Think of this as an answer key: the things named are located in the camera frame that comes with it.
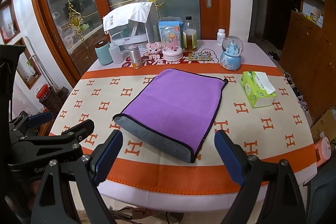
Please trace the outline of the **wooden shelf cabinet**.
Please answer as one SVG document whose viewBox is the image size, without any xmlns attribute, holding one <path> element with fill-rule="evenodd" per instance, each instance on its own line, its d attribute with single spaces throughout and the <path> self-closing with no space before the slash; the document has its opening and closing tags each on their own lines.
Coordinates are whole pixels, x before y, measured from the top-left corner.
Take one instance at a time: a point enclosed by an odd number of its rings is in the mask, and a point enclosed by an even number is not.
<svg viewBox="0 0 336 224">
<path fill-rule="evenodd" d="M 335 0 L 294 0 L 280 65 L 314 120 L 335 106 Z"/>
</svg>

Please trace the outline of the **red bucket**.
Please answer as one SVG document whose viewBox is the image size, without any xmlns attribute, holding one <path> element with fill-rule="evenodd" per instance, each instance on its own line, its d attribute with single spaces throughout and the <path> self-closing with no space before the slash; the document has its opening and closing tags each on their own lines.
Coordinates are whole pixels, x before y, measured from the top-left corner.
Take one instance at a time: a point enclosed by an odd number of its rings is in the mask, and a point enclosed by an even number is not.
<svg viewBox="0 0 336 224">
<path fill-rule="evenodd" d="M 38 100 L 45 100 L 50 94 L 51 90 L 48 84 L 44 84 L 37 92 L 36 97 Z"/>
</svg>

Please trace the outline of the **green tissue pack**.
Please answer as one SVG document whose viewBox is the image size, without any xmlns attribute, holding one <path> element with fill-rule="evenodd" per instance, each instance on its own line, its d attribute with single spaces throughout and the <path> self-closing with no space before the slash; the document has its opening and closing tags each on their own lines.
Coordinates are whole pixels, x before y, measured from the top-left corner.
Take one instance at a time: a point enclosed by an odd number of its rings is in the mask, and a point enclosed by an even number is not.
<svg viewBox="0 0 336 224">
<path fill-rule="evenodd" d="M 240 85 L 252 108 L 271 106 L 277 94 L 264 72 L 244 71 Z"/>
</svg>

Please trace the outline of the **translucent white plastic bottle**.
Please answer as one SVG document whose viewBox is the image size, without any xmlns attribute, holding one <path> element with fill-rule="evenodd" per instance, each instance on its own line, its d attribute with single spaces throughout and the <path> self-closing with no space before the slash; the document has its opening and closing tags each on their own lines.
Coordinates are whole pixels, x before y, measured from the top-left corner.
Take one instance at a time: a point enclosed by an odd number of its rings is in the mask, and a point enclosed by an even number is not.
<svg viewBox="0 0 336 224">
<path fill-rule="evenodd" d="M 123 56 L 120 51 L 120 48 L 114 42 L 110 42 L 109 53 L 112 57 L 112 60 L 115 64 L 121 64 L 123 62 Z"/>
</svg>

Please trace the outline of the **pill blister pack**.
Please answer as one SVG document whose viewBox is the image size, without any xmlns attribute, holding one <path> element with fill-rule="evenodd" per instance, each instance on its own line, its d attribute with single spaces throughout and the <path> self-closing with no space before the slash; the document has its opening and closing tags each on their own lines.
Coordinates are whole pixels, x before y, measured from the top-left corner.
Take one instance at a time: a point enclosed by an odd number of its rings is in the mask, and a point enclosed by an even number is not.
<svg viewBox="0 0 336 224">
<path fill-rule="evenodd" d="M 211 61 L 210 53 L 193 52 L 188 55 L 189 61 Z"/>
</svg>

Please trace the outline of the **amber liquid glass bottle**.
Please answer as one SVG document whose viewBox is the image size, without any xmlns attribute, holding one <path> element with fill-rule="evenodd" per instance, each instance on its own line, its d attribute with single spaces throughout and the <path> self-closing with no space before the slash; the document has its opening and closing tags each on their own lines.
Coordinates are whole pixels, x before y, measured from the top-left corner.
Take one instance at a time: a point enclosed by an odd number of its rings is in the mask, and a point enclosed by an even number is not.
<svg viewBox="0 0 336 224">
<path fill-rule="evenodd" d="M 192 22 L 192 16 L 185 17 L 183 25 L 183 47 L 189 52 L 197 50 L 197 29 Z"/>
</svg>

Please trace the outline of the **white appliance with cloth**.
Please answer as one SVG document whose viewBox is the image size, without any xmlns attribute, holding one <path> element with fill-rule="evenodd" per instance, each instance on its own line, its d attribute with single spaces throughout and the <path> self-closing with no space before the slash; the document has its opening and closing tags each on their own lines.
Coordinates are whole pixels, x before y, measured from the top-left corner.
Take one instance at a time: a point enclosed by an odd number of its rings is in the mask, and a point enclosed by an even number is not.
<svg viewBox="0 0 336 224">
<path fill-rule="evenodd" d="M 118 46 L 154 43 L 158 38 L 158 14 L 152 2 L 120 6 L 102 19 L 103 30 Z"/>
</svg>

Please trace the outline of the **orange white H-pattern tablecloth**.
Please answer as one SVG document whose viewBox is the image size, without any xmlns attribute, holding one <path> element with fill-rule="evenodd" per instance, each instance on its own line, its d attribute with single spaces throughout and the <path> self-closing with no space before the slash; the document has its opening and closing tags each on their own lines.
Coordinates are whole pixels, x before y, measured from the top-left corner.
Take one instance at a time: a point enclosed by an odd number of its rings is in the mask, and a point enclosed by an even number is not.
<svg viewBox="0 0 336 224">
<path fill-rule="evenodd" d="M 317 174 L 310 128 L 286 79 L 253 43 L 231 72 L 219 63 L 221 49 L 202 44 L 211 61 L 174 63 L 143 59 L 143 66 L 94 63 L 76 84 L 51 129 L 59 135 L 85 120 L 94 131 L 85 153 L 113 130 L 122 149 L 99 191 L 125 203 L 168 211 L 213 211 L 230 207 L 239 185 L 215 148 L 224 131 L 247 155 L 289 162 L 297 182 Z"/>
</svg>

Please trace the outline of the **blue cartoon box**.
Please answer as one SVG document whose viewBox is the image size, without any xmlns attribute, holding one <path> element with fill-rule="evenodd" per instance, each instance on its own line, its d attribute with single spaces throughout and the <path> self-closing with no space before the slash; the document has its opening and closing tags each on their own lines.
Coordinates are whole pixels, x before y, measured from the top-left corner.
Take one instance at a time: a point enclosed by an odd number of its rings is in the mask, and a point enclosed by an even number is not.
<svg viewBox="0 0 336 224">
<path fill-rule="evenodd" d="M 180 17 L 165 17 L 158 22 L 161 42 L 180 42 L 183 29 L 183 21 Z"/>
</svg>

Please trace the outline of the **wooden framed picture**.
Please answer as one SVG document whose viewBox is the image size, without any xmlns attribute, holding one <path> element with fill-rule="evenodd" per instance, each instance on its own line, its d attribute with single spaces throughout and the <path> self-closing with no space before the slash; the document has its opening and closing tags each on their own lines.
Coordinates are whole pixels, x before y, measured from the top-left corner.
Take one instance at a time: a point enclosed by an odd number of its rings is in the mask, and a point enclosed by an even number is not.
<svg viewBox="0 0 336 224">
<path fill-rule="evenodd" d="M 17 18 L 15 16 L 13 0 L 4 0 L 1 3 L 1 38 L 8 44 L 19 33 Z"/>
</svg>

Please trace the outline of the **white pill bottle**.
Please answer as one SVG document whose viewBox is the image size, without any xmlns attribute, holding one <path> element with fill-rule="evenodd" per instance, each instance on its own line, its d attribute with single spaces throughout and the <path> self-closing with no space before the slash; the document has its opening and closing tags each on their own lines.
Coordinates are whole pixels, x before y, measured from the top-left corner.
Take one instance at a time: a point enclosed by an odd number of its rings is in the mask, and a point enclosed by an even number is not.
<svg viewBox="0 0 336 224">
<path fill-rule="evenodd" d="M 226 31 L 225 29 L 219 28 L 217 32 L 217 45 L 222 46 L 223 40 L 226 37 Z"/>
</svg>

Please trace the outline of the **silver orange metal can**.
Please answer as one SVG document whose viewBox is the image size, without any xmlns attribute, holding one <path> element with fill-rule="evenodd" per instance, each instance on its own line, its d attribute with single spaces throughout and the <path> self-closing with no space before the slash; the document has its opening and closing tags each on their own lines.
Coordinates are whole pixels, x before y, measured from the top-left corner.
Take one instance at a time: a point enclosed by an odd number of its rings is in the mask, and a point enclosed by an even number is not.
<svg viewBox="0 0 336 224">
<path fill-rule="evenodd" d="M 142 59 L 138 46 L 132 45 L 128 48 L 132 67 L 138 69 L 142 67 Z"/>
</svg>

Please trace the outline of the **pink dome music box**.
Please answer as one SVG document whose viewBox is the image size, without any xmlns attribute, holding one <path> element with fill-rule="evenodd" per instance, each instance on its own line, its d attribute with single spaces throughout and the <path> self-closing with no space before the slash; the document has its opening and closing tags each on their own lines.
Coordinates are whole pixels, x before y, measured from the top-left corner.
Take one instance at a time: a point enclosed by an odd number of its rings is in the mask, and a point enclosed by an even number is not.
<svg viewBox="0 0 336 224">
<path fill-rule="evenodd" d="M 179 61 L 183 57 L 183 49 L 180 42 L 162 42 L 162 54 L 166 61 Z"/>
</svg>

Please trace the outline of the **cardboard box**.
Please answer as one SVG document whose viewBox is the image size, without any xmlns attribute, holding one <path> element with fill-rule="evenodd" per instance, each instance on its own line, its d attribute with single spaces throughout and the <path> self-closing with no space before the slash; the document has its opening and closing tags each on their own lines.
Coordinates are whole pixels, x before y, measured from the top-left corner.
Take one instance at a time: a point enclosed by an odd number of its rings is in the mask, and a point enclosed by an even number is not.
<svg viewBox="0 0 336 224">
<path fill-rule="evenodd" d="M 310 130 L 314 143 L 325 136 L 329 141 L 334 140 L 336 134 L 335 109 L 327 110 Z"/>
</svg>

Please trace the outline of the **pink plush pig toy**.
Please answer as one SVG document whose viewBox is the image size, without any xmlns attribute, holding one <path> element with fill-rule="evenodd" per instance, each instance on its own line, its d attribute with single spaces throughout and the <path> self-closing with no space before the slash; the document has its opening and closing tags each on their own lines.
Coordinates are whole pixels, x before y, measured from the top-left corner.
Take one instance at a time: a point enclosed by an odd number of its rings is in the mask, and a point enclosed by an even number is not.
<svg viewBox="0 0 336 224">
<path fill-rule="evenodd" d="M 162 52 L 162 45 L 160 42 L 147 43 L 146 44 L 146 55 L 160 55 Z"/>
</svg>

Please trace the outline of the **pink device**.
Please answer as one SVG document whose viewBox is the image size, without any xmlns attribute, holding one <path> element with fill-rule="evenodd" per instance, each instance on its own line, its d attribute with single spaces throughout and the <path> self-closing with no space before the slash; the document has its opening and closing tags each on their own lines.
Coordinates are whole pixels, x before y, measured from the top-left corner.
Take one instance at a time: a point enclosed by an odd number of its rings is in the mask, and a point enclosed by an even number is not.
<svg viewBox="0 0 336 224">
<path fill-rule="evenodd" d="M 331 146 L 327 136 L 319 139 L 314 145 L 315 155 L 317 158 L 317 166 L 321 166 L 326 163 L 331 157 Z"/>
</svg>

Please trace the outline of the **purple grey microfiber towel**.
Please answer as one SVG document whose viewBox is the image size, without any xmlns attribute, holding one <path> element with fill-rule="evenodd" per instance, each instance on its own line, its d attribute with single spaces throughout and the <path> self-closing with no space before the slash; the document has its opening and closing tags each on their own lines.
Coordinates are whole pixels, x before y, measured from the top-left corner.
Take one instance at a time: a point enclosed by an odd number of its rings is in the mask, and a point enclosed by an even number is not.
<svg viewBox="0 0 336 224">
<path fill-rule="evenodd" d="M 227 79 L 166 69 L 113 120 L 161 152 L 193 163 L 217 117 L 227 84 Z"/>
</svg>

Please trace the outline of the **teal cylinder container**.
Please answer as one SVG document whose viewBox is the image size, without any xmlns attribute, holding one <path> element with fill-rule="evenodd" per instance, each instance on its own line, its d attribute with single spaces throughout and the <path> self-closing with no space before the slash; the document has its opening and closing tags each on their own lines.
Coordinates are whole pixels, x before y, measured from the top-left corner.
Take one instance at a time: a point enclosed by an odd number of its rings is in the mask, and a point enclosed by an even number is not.
<svg viewBox="0 0 336 224">
<path fill-rule="evenodd" d="M 106 40 L 100 41 L 94 46 L 96 56 L 101 65 L 108 65 L 113 62 L 112 56 L 109 52 L 109 48 L 110 43 Z"/>
</svg>

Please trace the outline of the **blue castle snow globe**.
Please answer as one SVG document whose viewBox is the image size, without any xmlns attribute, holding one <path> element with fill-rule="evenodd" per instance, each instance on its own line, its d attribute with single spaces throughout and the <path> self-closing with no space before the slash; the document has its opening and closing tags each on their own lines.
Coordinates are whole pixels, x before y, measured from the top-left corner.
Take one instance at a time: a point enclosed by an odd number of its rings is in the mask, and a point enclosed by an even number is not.
<svg viewBox="0 0 336 224">
<path fill-rule="evenodd" d="M 237 71 L 241 65 L 243 42 L 237 36 L 227 36 L 222 42 L 219 64 L 228 71 Z"/>
</svg>

